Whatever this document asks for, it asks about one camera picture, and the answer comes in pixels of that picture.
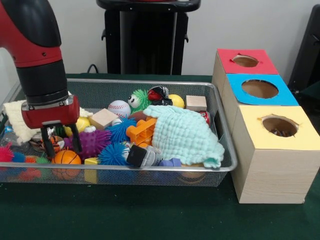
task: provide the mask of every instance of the metal mesh basket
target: metal mesh basket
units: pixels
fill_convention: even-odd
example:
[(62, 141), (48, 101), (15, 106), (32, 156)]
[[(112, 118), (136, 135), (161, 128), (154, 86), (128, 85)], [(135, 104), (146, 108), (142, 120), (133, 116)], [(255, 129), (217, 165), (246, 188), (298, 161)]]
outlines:
[[(160, 167), (134, 168), (110, 165), (68, 165), (0, 162), (0, 182), (108, 184), (108, 185), (158, 185), (158, 186), (211, 186), (217, 187), (227, 172), (237, 166), (235, 149), (217, 88), (211, 83), (159, 82), (131, 80), (69, 79), (68, 90), (78, 96), (82, 108), (92, 112), (107, 108), (115, 100), (126, 100), (134, 90), (148, 90), (154, 86), (166, 86), (170, 93), (205, 96), (207, 111), (211, 117), (211, 130), (224, 146), (224, 160), (220, 168)], [(5, 102), (23, 100), (24, 94), (17, 83)], [(0, 129), (8, 123), (2, 112)], [(25, 153), (40, 156), (30, 150)]]

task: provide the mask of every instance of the yellow ball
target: yellow ball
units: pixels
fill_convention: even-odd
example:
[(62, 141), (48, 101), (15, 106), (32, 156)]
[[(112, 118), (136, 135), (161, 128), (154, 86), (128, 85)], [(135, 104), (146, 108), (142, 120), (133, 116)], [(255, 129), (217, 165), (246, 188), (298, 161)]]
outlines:
[[(81, 133), (85, 130), (86, 127), (90, 126), (90, 121), (88, 118), (86, 117), (79, 117), (78, 118), (78, 121), (76, 121), (76, 128), (78, 129), (78, 132)], [(68, 127), (68, 126), (65, 126), (64, 127), (64, 130), (65, 130), (65, 134), (68, 136), (68, 137), (71, 137), (72, 136), (72, 131), (71, 131), (71, 128)]]
[(173, 106), (176, 106), (178, 108), (185, 108), (185, 102), (179, 95), (176, 94), (170, 94), (169, 99), (172, 100)]

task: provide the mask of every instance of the soda can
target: soda can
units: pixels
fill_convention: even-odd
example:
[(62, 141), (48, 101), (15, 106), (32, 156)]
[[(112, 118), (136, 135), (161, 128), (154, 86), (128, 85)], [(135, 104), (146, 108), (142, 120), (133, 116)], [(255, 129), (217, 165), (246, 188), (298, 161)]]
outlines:
[(210, 118), (210, 113), (207, 111), (200, 111), (199, 112), (201, 114), (202, 117), (204, 117), (206, 123), (209, 125), (211, 125), (211, 118)]

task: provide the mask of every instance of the mint green washcloth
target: mint green washcloth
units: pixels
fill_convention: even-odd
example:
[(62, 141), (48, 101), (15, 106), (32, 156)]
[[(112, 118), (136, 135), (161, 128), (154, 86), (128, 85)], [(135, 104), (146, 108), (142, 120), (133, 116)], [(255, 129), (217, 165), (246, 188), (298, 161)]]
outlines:
[(161, 150), (163, 159), (180, 159), (182, 164), (203, 163), (219, 168), (224, 147), (197, 112), (175, 106), (150, 105), (143, 113), (157, 118), (152, 146)]

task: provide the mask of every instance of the black cable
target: black cable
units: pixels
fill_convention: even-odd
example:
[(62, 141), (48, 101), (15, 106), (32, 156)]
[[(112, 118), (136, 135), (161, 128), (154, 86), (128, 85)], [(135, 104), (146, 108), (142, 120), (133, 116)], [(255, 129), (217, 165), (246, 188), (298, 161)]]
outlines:
[(91, 65), (89, 66), (88, 70), (86, 71), (86, 73), (89, 74), (89, 73), (90, 73), (90, 70), (91, 70), (92, 68), (95, 69), (95, 72), (96, 72), (97, 74), (99, 73), (98, 68), (97, 68), (97, 66), (96, 66), (95, 64), (91, 64)]

